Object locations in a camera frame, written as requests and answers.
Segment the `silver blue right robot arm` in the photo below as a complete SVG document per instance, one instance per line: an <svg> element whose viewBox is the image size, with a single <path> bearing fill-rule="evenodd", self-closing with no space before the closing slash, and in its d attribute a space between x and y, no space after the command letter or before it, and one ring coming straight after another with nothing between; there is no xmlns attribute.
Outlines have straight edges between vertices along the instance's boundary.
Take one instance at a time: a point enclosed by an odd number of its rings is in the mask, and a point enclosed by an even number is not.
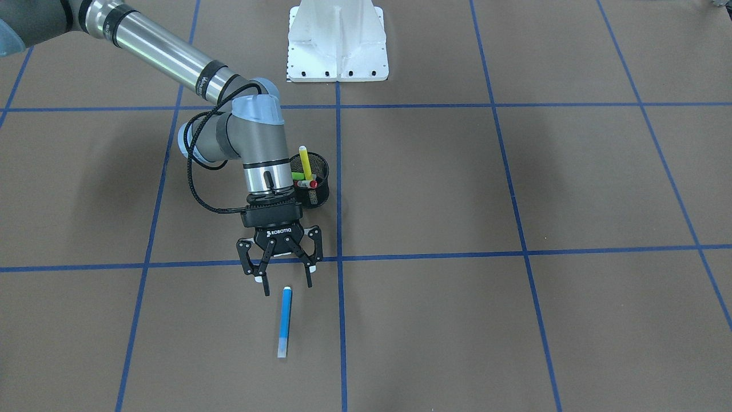
<svg viewBox="0 0 732 412"><path fill-rule="evenodd" d="M253 237L236 243L243 272L269 295L268 266L275 256L295 255L308 287L322 261L322 232L301 224L303 204L291 175L277 87L247 79L155 23L124 1L3 1L2 55L18 54L68 32L80 31L126 50L193 91L212 109L181 129L186 179L196 203L212 213L238 214ZM209 171L230 161L243 167L246 206L215 208L198 194L193 166Z"/></svg>

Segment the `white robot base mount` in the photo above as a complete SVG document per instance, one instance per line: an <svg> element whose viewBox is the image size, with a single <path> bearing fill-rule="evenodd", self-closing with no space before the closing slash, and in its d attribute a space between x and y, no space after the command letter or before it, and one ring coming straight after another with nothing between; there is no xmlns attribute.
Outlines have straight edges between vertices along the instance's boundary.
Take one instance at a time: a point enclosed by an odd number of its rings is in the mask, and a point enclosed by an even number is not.
<svg viewBox="0 0 732 412"><path fill-rule="evenodd" d="M389 78L384 11L373 2L301 1L288 15L288 81Z"/></svg>

